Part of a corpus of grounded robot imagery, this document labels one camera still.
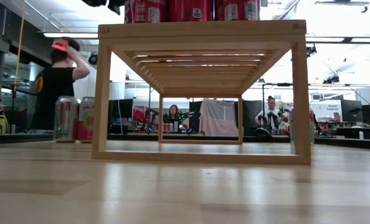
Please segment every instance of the hand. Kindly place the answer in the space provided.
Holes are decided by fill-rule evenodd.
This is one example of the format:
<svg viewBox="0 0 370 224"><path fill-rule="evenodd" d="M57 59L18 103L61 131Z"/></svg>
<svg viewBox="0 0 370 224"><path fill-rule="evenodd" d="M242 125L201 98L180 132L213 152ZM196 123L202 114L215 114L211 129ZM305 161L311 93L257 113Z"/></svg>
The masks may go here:
<svg viewBox="0 0 370 224"><path fill-rule="evenodd" d="M71 59L75 59L78 57L77 51L73 47L66 47L66 52Z"/></svg>

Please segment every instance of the soda can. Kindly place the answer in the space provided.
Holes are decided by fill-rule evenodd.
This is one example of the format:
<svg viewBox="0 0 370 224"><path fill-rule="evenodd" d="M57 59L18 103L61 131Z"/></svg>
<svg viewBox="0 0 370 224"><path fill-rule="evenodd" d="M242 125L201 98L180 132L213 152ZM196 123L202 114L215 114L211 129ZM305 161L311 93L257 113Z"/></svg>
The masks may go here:
<svg viewBox="0 0 370 224"><path fill-rule="evenodd" d="M212 0L171 0L170 22L211 21L212 3Z"/></svg>
<svg viewBox="0 0 370 224"><path fill-rule="evenodd" d="M217 21L260 20L260 0L218 0Z"/></svg>
<svg viewBox="0 0 370 224"><path fill-rule="evenodd" d="M174 121L174 132L178 132L178 127L179 127L178 121Z"/></svg>
<svg viewBox="0 0 370 224"><path fill-rule="evenodd" d="M75 142L78 130L78 109L81 100L72 96L61 96L55 104L54 140Z"/></svg>
<svg viewBox="0 0 370 224"><path fill-rule="evenodd" d="M167 0L125 0L124 23L166 22Z"/></svg>
<svg viewBox="0 0 370 224"><path fill-rule="evenodd" d="M94 112L95 97L84 97L78 116L78 140L80 142L92 142Z"/></svg>

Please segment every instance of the man in black t-shirt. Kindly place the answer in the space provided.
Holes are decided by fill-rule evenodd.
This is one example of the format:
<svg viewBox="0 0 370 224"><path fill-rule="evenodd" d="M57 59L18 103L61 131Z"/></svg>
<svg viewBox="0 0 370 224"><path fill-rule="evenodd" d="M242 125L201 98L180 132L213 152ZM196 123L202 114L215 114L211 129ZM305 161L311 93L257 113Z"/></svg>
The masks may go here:
<svg viewBox="0 0 370 224"><path fill-rule="evenodd" d="M78 56L79 44L67 40L69 44L64 50L52 51L52 67L44 69L36 78L36 112L31 124L35 133L54 129L56 101L60 96L74 96L73 82L90 73L88 65Z"/></svg>

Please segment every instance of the white cloth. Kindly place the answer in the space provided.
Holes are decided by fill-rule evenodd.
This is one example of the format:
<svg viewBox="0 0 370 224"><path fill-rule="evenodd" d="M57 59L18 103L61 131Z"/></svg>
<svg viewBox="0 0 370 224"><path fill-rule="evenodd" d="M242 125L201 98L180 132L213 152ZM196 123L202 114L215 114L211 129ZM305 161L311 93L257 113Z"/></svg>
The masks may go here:
<svg viewBox="0 0 370 224"><path fill-rule="evenodd" d="M199 130L206 136L237 137L235 103L204 100L200 108Z"/></svg>

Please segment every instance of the can stack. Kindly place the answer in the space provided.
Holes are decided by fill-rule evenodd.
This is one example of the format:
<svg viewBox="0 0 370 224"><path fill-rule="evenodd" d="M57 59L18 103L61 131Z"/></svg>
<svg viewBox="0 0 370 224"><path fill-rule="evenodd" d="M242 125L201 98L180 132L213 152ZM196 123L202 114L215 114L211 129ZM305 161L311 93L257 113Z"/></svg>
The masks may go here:
<svg viewBox="0 0 370 224"><path fill-rule="evenodd" d="M218 0L217 21L260 20L260 0Z"/></svg>
<svg viewBox="0 0 370 224"><path fill-rule="evenodd" d="M167 0L125 0L125 23L167 22Z"/></svg>
<svg viewBox="0 0 370 224"><path fill-rule="evenodd" d="M260 0L126 0L125 23L257 21L260 7Z"/></svg>

